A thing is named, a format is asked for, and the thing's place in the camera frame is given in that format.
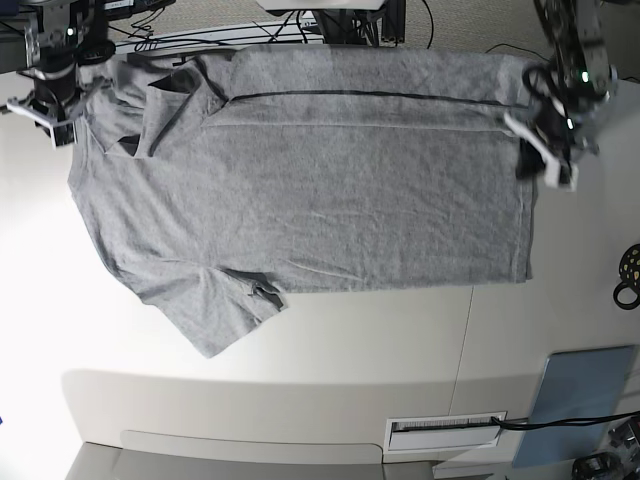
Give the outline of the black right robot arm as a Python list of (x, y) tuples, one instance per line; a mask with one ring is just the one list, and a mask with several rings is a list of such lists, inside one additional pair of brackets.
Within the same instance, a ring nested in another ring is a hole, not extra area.
[(53, 148), (76, 141), (76, 122), (88, 101), (107, 84), (88, 82), (80, 69), (106, 62), (115, 54), (108, 39), (102, 1), (24, 1), (26, 67), (17, 74), (33, 82), (29, 94), (7, 100), (5, 109), (32, 120)]

